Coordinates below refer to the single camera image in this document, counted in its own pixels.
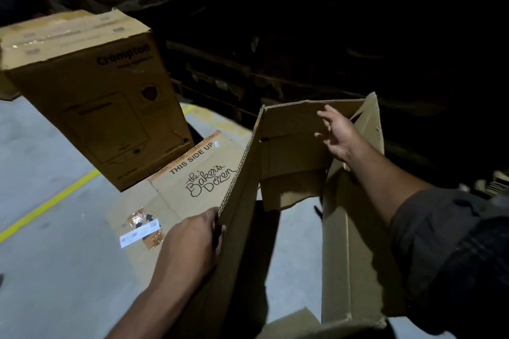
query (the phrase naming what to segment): flattened cardboard box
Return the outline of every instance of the flattened cardboard box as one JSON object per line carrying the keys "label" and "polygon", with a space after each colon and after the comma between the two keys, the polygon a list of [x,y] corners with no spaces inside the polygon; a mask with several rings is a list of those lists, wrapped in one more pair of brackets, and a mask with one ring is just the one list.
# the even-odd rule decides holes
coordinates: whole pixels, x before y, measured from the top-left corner
{"label": "flattened cardboard box", "polygon": [[158,232],[124,247],[143,288],[152,278],[159,243],[165,234],[184,218],[221,204],[243,152],[244,148],[216,131],[159,172],[126,190],[115,203],[108,222],[118,238],[159,220]]}
{"label": "flattened cardboard box", "polygon": [[[77,17],[92,15],[90,12],[78,10],[70,12],[60,12],[58,14],[43,16],[30,21],[22,21],[6,27],[0,27],[0,41],[5,42],[4,38],[11,32],[18,32],[21,30],[32,29],[39,26],[58,24],[62,21],[70,21]],[[0,51],[0,63],[1,63],[2,52]],[[21,92],[13,85],[7,75],[3,72],[3,68],[0,66],[0,99],[13,100],[19,97]]]}
{"label": "flattened cardboard box", "polygon": [[150,29],[118,10],[6,35],[22,94],[119,190],[193,146]]}
{"label": "flattened cardboard box", "polygon": [[322,324],[288,337],[345,337],[404,313],[403,287],[388,233],[344,163],[314,138],[316,112],[330,104],[355,121],[383,153],[378,101],[302,101],[262,107],[251,141],[220,208],[227,226],[210,281],[186,306],[174,332],[217,338],[232,297],[261,185],[264,208],[284,209],[310,196],[323,199]]}

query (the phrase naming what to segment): small white sticker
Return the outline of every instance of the small white sticker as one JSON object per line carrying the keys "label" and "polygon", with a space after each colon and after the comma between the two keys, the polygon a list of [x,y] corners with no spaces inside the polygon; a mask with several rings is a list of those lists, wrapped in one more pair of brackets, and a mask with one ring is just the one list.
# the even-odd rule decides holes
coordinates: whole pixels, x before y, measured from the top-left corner
{"label": "small white sticker", "polygon": [[155,219],[150,221],[148,224],[136,228],[132,232],[125,233],[123,236],[120,236],[120,248],[124,248],[135,241],[143,239],[145,236],[148,236],[150,233],[154,233],[160,228],[159,220]]}

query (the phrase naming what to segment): person's right hand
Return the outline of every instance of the person's right hand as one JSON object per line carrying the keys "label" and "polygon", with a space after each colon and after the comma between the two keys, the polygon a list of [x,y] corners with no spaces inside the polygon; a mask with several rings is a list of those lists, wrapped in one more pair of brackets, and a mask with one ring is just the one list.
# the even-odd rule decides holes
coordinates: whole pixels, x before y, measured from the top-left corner
{"label": "person's right hand", "polygon": [[352,121],[330,105],[326,104],[325,111],[318,111],[317,114],[327,126],[327,133],[316,132],[315,137],[323,140],[335,158],[348,163],[355,143],[362,142],[362,136]]}

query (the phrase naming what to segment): gray concrete floor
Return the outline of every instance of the gray concrete floor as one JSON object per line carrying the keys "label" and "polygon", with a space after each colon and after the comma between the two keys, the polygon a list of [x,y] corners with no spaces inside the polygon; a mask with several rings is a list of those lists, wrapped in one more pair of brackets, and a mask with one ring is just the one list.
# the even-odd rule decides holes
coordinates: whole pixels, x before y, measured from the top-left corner
{"label": "gray concrete floor", "polygon": [[[249,134],[193,110],[202,135],[217,128],[245,144]],[[0,101],[0,231],[93,166],[23,97]],[[0,243],[0,337],[102,339],[141,291],[106,221],[118,191],[98,176]],[[266,280],[268,321],[303,307],[321,316],[321,222],[317,199],[284,211]],[[405,318],[398,337],[420,336]]]}

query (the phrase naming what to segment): crompton logo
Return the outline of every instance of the crompton logo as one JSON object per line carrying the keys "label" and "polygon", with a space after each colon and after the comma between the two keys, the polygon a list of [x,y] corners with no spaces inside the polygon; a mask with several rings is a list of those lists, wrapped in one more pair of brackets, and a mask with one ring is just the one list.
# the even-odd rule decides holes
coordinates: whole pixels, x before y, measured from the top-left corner
{"label": "crompton logo", "polygon": [[97,57],[97,63],[101,66],[105,66],[110,62],[117,62],[124,59],[131,59],[135,55],[140,55],[142,53],[146,53],[150,51],[150,46],[148,43],[143,46],[133,47],[130,50],[123,51],[121,53],[112,53],[111,55],[107,55],[105,57]]}

